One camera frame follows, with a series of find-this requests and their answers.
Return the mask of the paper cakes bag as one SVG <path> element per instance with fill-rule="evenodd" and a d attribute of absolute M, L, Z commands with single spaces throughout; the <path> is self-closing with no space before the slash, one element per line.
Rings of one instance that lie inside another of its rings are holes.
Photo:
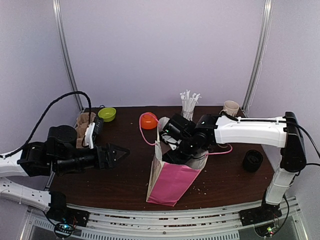
<path fill-rule="evenodd" d="M 203 115 L 198 123 L 187 120 L 179 114 L 172 118 L 158 119 L 156 140 L 152 143 L 154 156 L 151 163 L 146 202 L 173 207 L 192 185 L 212 154 L 210 146 L 216 144 L 214 130 L 217 118 Z M 171 150 L 161 140 L 162 134 L 168 134 L 179 142 L 179 147 L 195 148 L 196 155 L 185 164 L 173 164 L 162 160 Z"/>

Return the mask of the cardboard cup carrier stack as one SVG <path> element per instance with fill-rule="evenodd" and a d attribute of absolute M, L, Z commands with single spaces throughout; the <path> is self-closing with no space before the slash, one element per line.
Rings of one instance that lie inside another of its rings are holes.
<path fill-rule="evenodd" d="M 90 118 L 88 112 L 81 113 L 78 116 L 75 127 L 75 130 L 77 132 L 76 147 L 78 149 L 82 148 L 82 140 L 85 136 L 86 130 L 89 124 L 94 121 L 95 117 L 96 114 L 94 112 L 91 113 Z"/>

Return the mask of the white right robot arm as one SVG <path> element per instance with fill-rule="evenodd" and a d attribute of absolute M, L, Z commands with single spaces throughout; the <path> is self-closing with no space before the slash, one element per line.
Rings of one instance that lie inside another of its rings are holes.
<path fill-rule="evenodd" d="M 197 123 L 179 114 L 159 120 L 161 140 L 170 146 L 163 160 L 185 164 L 206 157 L 210 146 L 223 144 L 259 144 L 280 148 L 281 161 L 259 207 L 239 213 L 243 225 L 282 216 L 280 203 L 296 174 L 307 165 L 304 138 L 294 113 L 284 117 L 242 118 L 222 111 L 219 116 L 203 115 Z"/>

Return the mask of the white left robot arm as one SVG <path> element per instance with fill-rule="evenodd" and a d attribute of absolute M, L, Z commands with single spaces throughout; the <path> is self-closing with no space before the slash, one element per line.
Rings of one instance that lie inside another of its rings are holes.
<path fill-rule="evenodd" d="M 85 226 L 88 212 L 67 207 L 61 192 L 37 191 L 5 182 L 11 176 L 56 176 L 84 173 L 87 169 L 111 169 L 130 154 L 130 150 L 112 143 L 77 148 L 77 132 L 68 125 L 51 127 L 45 142 L 31 142 L 0 158 L 0 194 L 33 206 L 52 220 Z"/>

